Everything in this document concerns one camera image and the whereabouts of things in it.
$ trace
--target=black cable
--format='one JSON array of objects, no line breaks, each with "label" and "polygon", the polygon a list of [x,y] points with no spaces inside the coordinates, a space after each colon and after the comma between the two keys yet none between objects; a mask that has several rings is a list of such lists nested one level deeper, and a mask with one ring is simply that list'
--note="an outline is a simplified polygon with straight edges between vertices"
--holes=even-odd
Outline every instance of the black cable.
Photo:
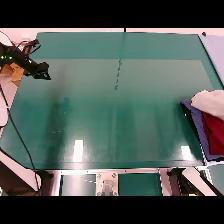
[{"label": "black cable", "polygon": [[31,157],[31,154],[30,154],[30,152],[29,152],[29,150],[28,150],[28,148],[27,148],[25,142],[23,141],[23,139],[22,139],[22,137],[21,137],[21,135],[20,135],[18,129],[16,128],[16,125],[15,125],[13,119],[12,119],[12,116],[11,116],[11,113],[10,113],[10,110],[9,110],[9,104],[8,104],[8,102],[7,102],[7,100],[6,100],[6,97],[5,97],[5,94],[4,94],[4,92],[3,92],[3,89],[2,89],[1,84],[0,84],[0,91],[1,91],[2,97],[3,97],[4,101],[5,101],[5,104],[6,104],[6,106],[7,106],[7,112],[8,112],[9,118],[10,118],[10,120],[11,120],[11,122],[12,122],[12,125],[13,125],[13,127],[14,127],[14,129],[15,129],[15,131],[16,131],[16,133],[17,133],[19,139],[20,139],[20,141],[22,142],[22,144],[23,144],[23,146],[24,146],[24,148],[25,148],[25,150],[26,150],[28,156],[29,156],[30,163],[31,163],[31,165],[32,165],[32,167],[33,167],[33,171],[34,171],[34,174],[35,174],[35,180],[36,180],[36,185],[37,185],[37,193],[38,193],[38,195],[40,196],[40,192],[39,192],[39,191],[40,191],[40,188],[39,188],[39,185],[38,185],[37,173],[36,173],[36,169],[35,169],[35,166],[34,166],[34,163],[33,163],[32,157]]}]

